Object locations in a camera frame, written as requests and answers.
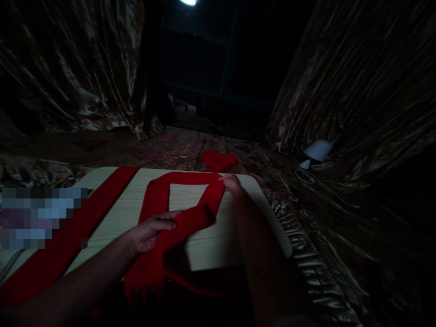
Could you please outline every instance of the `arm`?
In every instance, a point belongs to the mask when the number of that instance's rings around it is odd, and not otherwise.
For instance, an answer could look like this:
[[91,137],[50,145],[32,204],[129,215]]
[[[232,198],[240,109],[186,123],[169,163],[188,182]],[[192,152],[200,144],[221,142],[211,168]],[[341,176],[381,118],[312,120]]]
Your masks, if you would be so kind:
[[280,317],[316,316],[313,302],[293,258],[287,260],[266,218],[234,175],[221,178],[233,195],[239,241],[258,326]]
[[12,326],[64,326],[88,313],[141,252],[154,247],[159,231],[174,229],[179,212],[162,213],[125,232],[83,265],[14,310]]

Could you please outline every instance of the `red fabric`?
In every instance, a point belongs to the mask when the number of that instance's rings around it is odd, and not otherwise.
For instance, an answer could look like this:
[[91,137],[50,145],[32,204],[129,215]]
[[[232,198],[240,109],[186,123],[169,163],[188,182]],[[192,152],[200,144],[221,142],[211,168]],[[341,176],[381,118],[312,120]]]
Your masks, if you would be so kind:
[[151,181],[145,191],[144,202],[138,223],[151,216],[168,211],[169,185],[208,184],[196,207],[183,211],[175,217],[177,227],[171,231],[162,231],[149,252],[142,253],[124,276],[124,290],[130,304],[145,302],[146,294],[152,291],[158,295],[164,289],[164,275],[186,286],[194,292],[221,295],[195,287],[184,276],[173,269],[165,271],[163,254],[192,233],[207,228],[215,222],[225,186],[218,181],[221,176],[211,173],[171,172]]
[[233,154],[221,154],[212,150],[203,153],[202,160],[209,166],[208,172],[226,173],[237,166],[239,160]]
[[75,209],[59,238],[46,240],[46,249],[36,251],[0,287],[0,307],[17,307],[61,278],[80,252],[80,240],[91,237],[138,170],[118,168],[90,196],[87,208]]

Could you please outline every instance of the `patterned floor cloth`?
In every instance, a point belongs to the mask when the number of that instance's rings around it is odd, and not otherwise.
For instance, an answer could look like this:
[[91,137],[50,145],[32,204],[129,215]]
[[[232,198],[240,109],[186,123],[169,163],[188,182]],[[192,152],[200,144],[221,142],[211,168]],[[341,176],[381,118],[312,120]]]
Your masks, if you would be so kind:
[[344,195],[362,207],[355,210],[322,186],[302,183],[294,174],[299,160],[265,144],[167,127],[147,141],[118,129],[41,134],[8,141],[0,149],[2,187],[71,187],[104,166],[202,171],[206,150],[234,154],[239,164],[230,173],[259,183],[325,323],[399,326],[425,319],[419,280],[431,275],[428,258],[435,245],[362,193]]

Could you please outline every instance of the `wooden board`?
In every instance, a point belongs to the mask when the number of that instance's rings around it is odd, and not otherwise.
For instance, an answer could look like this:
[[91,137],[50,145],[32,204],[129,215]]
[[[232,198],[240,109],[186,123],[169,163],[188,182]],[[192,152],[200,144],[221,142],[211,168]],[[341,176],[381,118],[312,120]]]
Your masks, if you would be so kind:
[[[78,181],[74,187],[95,190],[115,169],[116,167],[104,167],[93,170]],[[119,235],[134,227],[138,223],[144,193],[149,181],[170,171],[173,170],[140,169],[97,227],[88,241],[88,247],[79,253],[67,273],[94,256]],[[259,209],[267,217],[286,257],[290,257],[292,247],[289,239],[269,206],[258,183],[251,176],[238,175],[238,178],[241,185],[247,190]],[[205,189],[206,185],[171,184],[169,210],[186,210],[197,205]],[[225,192],[218,210],[217,222],[213,226],[194,233],[188,238],[185,250],[191,270],[213,269],[243,263],[232,205],[233,197],[229,192]],[[5,280],[35,251],[25,250],[13,265]],[[0,269],[12,257],[13,252],[13,250],[1,250]]]

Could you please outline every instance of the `gold curtain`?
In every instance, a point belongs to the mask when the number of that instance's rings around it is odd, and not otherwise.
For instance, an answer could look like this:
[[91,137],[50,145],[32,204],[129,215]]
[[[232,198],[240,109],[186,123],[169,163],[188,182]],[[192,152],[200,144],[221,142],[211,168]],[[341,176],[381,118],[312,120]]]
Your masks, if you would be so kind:
[[267,135],[301,155],[335,142],[312,168],[342,191],[369,186],[436,141],[436,3],[319,1]]
[[164,132],[145,110],[142,0],[6,0],[0,10],[1,79],[46,132],[128,126],[139,139]]

